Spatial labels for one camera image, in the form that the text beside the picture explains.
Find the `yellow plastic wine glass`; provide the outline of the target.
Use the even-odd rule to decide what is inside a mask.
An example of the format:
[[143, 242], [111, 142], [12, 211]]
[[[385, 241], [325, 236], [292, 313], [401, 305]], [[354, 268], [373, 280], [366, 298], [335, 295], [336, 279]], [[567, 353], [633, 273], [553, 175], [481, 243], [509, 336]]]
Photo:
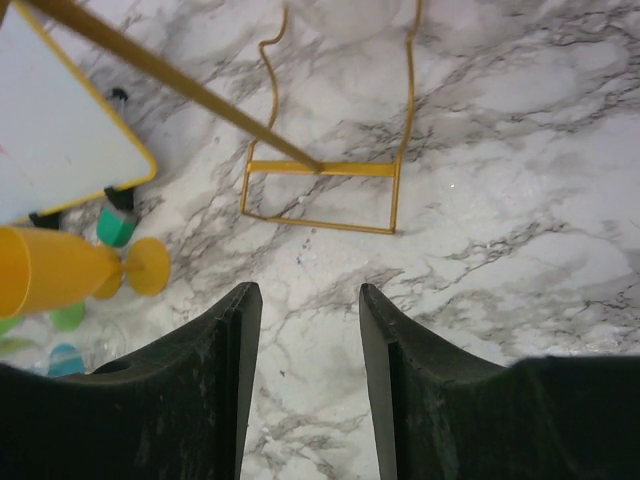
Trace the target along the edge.
[[[60, 309], [93, 297], [112, 272], [100, 246], [67, 232], [1, 228], [1, 317]], [[163, 243], [145, 237], [121, 258], [123, 283], [153, 296], [168, 284], [170, 258]]]

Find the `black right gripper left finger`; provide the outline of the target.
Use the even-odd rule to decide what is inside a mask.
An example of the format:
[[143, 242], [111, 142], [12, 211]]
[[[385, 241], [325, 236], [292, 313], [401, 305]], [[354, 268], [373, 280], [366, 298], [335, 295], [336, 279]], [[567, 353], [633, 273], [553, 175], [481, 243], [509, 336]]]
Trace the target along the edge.
[[242, 283], [180, 328], [96, 371], [1, 368], [5, 479], [236, 479], [262, 297]]

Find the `green plastic wine glass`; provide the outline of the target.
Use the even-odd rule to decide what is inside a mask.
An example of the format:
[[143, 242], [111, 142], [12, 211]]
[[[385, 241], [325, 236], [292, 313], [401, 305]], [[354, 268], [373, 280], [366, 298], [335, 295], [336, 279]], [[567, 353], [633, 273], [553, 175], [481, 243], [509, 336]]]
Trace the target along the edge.
[[72, 332], [83, 322], [86, 302], [44, 312], [16, 315], [1, 319], [1, 337], [25, 336], [42, 340], [56, 334]]

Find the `orange plastic wine glass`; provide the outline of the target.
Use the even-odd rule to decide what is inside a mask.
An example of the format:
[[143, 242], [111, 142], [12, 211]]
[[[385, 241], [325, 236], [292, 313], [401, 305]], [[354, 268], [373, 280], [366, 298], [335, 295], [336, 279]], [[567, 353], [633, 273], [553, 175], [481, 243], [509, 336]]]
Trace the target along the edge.
[[121, 258], [116, 250], [107, 246], [100, 246], [99, 250], [102, 251], [110, 260], [112, 272], [109, 274], [105, 282], [93, 294], [93, 297], [98, 300], [108, 300], [112, 298], [121, 287], [124, 271], [121, 263]]

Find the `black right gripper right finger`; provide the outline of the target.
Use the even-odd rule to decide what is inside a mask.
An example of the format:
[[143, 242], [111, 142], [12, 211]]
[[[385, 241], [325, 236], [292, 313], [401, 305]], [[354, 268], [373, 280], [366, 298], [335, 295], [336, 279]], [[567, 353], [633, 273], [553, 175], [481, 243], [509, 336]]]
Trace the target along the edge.
[[500, 366], [361, 287], [359, 318], [384, 479], [635, 479], [639, 360]]

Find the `blue plastic wine glass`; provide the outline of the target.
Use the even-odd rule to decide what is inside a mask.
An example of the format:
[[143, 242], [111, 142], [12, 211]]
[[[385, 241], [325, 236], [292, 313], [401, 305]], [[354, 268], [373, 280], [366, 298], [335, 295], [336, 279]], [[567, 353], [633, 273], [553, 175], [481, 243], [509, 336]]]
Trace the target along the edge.
[[71, 344], [62, 343], [53, 348], [49, 355], [47, 376], [56, 378], [74, 374], [84, 374], [84, 360], [80, 352]]

